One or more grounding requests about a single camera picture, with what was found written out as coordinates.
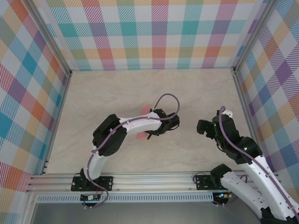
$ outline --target metal corner post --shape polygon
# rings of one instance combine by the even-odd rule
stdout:
[[[233,80],[234,80],[234,83],[235,83],[235,87],[237,89],[237,93],[238,93],[238,96],[239,96],[239,99],[240,99],[240,102],[241,102],[241,106],[242,106],[242,109],[243,109],[243,112],[244,112],[244,116],[245,116],[245,119],[246,119],[246,122],[247,122],[247,125],[248,125],[250,135],[251,135],[252,139],[256,143],[258,143],[259,146],[261,147],[261,143],[260,143],[260,140],[259,140],[258,135],[256,133],[256,129],[254,128],[254,123],[253,123],[253,120],[252,120],[252,116],[250,114],[250,109],[249,109],[248,104],[246,103],[246,100],[245,100],[245,97],[244,97],[244,91],[241,87],[239,77],[237,76],[237,74],[236,74],[236,72],[234,71],[233,68],[231,68],[231,73],[232,73]]]
[[[251,52],[253,45],[256,43],[260,34],[262,33],[268,19],[270,18],[272,12],[274,11],[276,5],[279,3],[279,0],[268,0],[268,3],[260,17],[257,21],[256,27],[254,28],[244,50],[242,51],[238,62],[236,63],[235,70],[239,71],[242,65],[245,63],[249,53]]]
[[[55,140],[56,133],[57,133],[57,130],[58,130],[59,121],[60,121],[60,118],[61,118],[61,115],[62,115],[62,110],[63,110],[63,107],[64,107],[67,92],[68,92],[69,87],[70,87],[70,83],[71,83],[71,75],[69,77],[67,77],[67,80],[66,80],[64,94],[63,94],[63,97],[62,97],[62,100],[61,100],[61,104],[60,104],[60,107],[59,107],[59,111],[58,111],[56,121],[54,123],[51,139],[50,139],[50,142],[49,142],[49,146],[47,148],[47,153],[46,153],[46,156],[43,159],[43,162],[42,162],[43,165],[40,167],[40,170],[39,170],[40,174],[43,174],[45,164],[51,156],[52,148],[53,148],[53,145],[54,145],[54,140]]]
[[[52,36],[51,32],[49,31],[47,25],[45,24],[43,18],[41,17],[38,9],[36,8],[35,4],[32,0],[22,0],[24,6],[28,10],[29,14],[31,15],[32,19],[36,23],[39,31],[43,35],[45,41],[51,48],[55,58],[58,60],[60,66],[64,70],[65,74],[71,75],[71,68],[67,64],[63,54],[61,53],[59,47],[57,46],[54,37]]]
[[[270,18],[270,16],[272,15],[272,12],[274,11],[274,9],[276,8],[277,4],[279,3],[279,0],[268,0],[268,3],[260,17],[260,19],[257,21],[256,27],[254,28],[243,52],[240,55],[240,58],[238,60],[238,62],[236,63],[236,66],[231,68],[231,73],[234,79],[234,83],[240,98],[240,102],[244,111],[244,115],[245,115],[245,119],[251,134],[251,137],[253,138],[253,140],[259,144],[259,146],[261,147],[261,142],[260,139],[258,137],[258,134],[256,133],[256,129],[254,126],[254,122],[251,116],[251,112],[249,109],[249,105],[246,102],[245,99],[245,93],[242,89],[242,84],[240,82],[239,79],[239,75],[238,72],[240,71],[240,69],[242,68],[242,66],[244,65],[244,63],[246,62],[254,44],[256,43],[256,41],[258,40],[259,36],[261,35],[264,27],[266,26],[266,23],[268,21],[268,19]]]

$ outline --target marble-textured surface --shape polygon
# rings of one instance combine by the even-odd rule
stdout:
[[[199,119],[212,120],[225,105],[240,134],[250,136],[229,69],[114,70],[74,72],[47,173],[79,172],[91,155],[93,131],[108,115],[139,116],[167,92],[180,100],[180,127],[150,140],[127,137],[103,172],[207,171],[221,163],[240,169],[196,132]],[[167,96],[158,108],[172,113],[177,104]]]

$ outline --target plaid wallpaper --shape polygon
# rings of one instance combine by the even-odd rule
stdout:
[[[35,0],[66,60],[92,70],[230,67],[256,0],[42,2]]]
[[[239,73],[274,171],[299,201],[299,1],[281,0]]]
[[[0,1],[0,223],[20,216],[67,76],[21,0]]]

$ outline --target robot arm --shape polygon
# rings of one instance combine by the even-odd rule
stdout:
[[[116,153],[121,147],[124,139],[132,134],[137,134],[140,132],[149,133],[148,139],[151,135],[159,136],[164,134],[166,131],[173,130],[179,126],[179,117],[178,115],[174,116],[168,120],[153,120],[153,119],[136,119],[140,117],[148,118],[169,118],[172,114],[165,114],[162,109],[155,109],[149,114],[134,117],[134,118],[118,118],[115,114],[109,115],[103,123],[93,132],[93,145],[94,149],[99,147],[106,137],[110,134],[112,129],[129,120],[118,128],[111,137],[105,142],[104,146],[100,151],[96,151],[92,157],[92,160],[89,164],[89,175],[92,180],[96,180],[100,177],[101,170],[107,160],[108,156]],[[87,178],[87,167],[84,167],[80,172],[81,178],[86,184],[90,184]]]
[[[237,151],[226,141],[220,129],[219,113],[220,112],[218,111],[217,116],[213,118],[212,122],[199,120],[197,132],[199,134],[204,134],[204,132],[206,132],[206,137],[215,139],[216,144],[223,150],[223,152],[239,164],[251,177],[261,193],[256,192],[250,186],[240,181],[234,172],[224,164],[221,164],[211,171],[212,182],[216,186],[221,185],[234,192],[257,214],[262,223],[298,223],[294,210],[296,213],[299,212],[299,204],[289,196],[274,176],[261,149],[253,139],[249,137],[240,137],[234,121],[230,116],[225,114],[221,115],[223,129],[229,140],[239,149],[242,149],[253,157],[255,161],[260,163],[262,167],[268,171],[268,173],[265,173],[260,166],[253,162],[249,157]],[[292,208],[290,208],[278,188],[280,188],[290,200]]]

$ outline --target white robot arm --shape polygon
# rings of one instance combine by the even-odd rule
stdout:
[[[109,115],[93,132],[94,150],[87,166],[81,169],[80,177],[73,178],[72,191],[96,191],[97,185],[105,187],[106,179],[101,177],[101,171],[108,156],[116,153],[124,139],[132,134],[146,132],[159,136],[179,126],[179,116],[176,113],[166,114],[162,109],[151,110],[150,113],[133,118],[118,118]]]
[[[224,164],[221,164],[211,171],[211,181],[216,187],[225,187],[234,192],[243,200],[261,219],[263,224],[298,224],[297,216],[299,213],[299,204],[295,202],[284,190],[277,180],[261,149],[249,137],[240,137],[232,113],[222,113],[222,128],[225,130],[226,137],[234,143],[236,147],[242,149],[253,158],[245,156],[232,147],[232,145],[223,136],[220,128],[219,111],[212,122],[199,120],[197,132],[206,137],[215,139],[217,146],[251,177],[259,189],[259,192],[252,189],[245,182],[240,180],[232,170]]]
[[[164,113],[164,112],[161,110],[157,110],[156,112],[150,112],[149,114],[134,117],[134,118],[119,118],[118,123],[121,124],[125,121],[134,120],[135,118],[139,118],[139,117],[160,118],[158,115],[159,113]],[[160,120],[137,119],[137,120],[134,120],[132,122],[128,122],[128,123],[122,125],[122,128],[124,131],[121,132],[122,133],[121,135],[129,136],[129,135],[137,134],[140,132],[153,133],[154,131],[159,130],[161,125],[162,125],[162,121],[160,121]],[[179,125],[179,120],[177,120],[176,122],[174,122],[174,120],[173,120],[172,125],[167,128],[172,128],[173,125]],[[97,130],[93,133],[93,136],[94,136],[93,143],[95,144],[94,149],[96,149],[100,145],[101,140],[103,139],[102,135],[99,133],[101,131],[100,127],[97,128]],[[118,149],[113,149],[113,146],[110,146],[109,148],[105,148],[105,147],[102,148],[102,150],[100,151],[101,154],[99,154],[98,151],[95,152],[95,155],[92,158],[91,163],[89,165],[89,175],[92,180],[95,180],[100,177],[101,170],[107,160],[107,157],[114,154],[117,150]],[[87,176],[87,166],[85,166],[83,168],[83,170],[84,170],[85,176]]]

